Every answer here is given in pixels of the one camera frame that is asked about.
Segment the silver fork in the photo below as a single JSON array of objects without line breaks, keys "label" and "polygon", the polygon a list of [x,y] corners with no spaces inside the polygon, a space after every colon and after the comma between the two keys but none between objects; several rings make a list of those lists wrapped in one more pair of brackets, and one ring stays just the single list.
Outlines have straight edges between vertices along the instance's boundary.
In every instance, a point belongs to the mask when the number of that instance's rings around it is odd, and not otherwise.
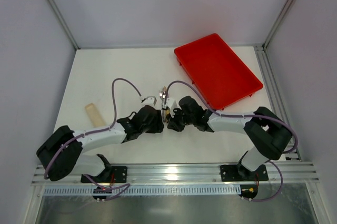
[{"label": "silver fork", "polygon": [[164,103],[165,102],[165,98],[166,98],[166,89],[165,87],[162,87],[159,91],[159,98],[161,99],[161,102]]}]

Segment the silver spoon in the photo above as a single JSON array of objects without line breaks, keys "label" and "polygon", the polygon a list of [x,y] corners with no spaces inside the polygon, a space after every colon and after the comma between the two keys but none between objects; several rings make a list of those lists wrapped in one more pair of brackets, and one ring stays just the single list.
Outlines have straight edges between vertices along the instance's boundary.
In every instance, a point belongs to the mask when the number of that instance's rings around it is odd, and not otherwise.
[{"label": "silver spoon", "polygon": [[168,98],[168,92],[167,92],[167,90],[163,89],[161,91],[161,97],[162,97],[163,103],[165,103],[167,101],[167,98]]}]

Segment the gold knife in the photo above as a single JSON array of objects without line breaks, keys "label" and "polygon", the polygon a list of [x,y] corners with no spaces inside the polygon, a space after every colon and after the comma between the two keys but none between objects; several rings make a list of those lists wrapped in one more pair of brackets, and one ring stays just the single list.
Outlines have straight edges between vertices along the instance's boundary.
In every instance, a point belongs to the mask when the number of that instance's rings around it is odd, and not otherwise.
[{"label": "gold knife", "polygon": [[165,123],[168,122],[167,116],[168,116],[169,113],[170,113],[170,111],[169,111],[169,109],[168,109],[167,106],[166,106],[166,108],[163,110],[163,121],[164,121]]}]

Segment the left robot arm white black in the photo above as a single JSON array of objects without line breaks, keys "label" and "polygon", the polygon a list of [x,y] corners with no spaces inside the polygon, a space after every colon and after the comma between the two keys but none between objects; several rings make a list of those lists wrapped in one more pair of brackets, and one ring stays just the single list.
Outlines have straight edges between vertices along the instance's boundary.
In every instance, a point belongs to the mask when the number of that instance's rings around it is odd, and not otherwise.
[{"label": "left robot arm white black", "polygon": [[88,156],[88,151],[136,140],[141,134],[163,131],[161,112],[146,105],[132,117],[116,120],[113,126],[75,133],[69,126],[58,128],[37,150],[45,169],[44,179],[59,181],[70,174],[80,174],[82,182],[109,182],[113,166],[102,154]]}]

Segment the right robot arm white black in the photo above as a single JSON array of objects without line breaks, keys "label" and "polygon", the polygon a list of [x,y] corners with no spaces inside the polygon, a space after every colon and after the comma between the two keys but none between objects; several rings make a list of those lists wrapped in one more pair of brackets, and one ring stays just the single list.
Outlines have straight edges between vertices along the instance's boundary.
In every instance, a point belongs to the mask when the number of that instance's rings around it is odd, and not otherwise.
[{"label": "right robot arm white black", "polygon": [[253,181],[257,171],[269,160],[279,160],[293,137],[288,126],[266,107],[253,114],[222,114],[203,109],[191,96],[180,101],[169,98],[166,109],[167,128],[182,132],[193,125],[202,132],[230,131],[246,134],[253,143],[236,165],[222,165],[222,181]]}]

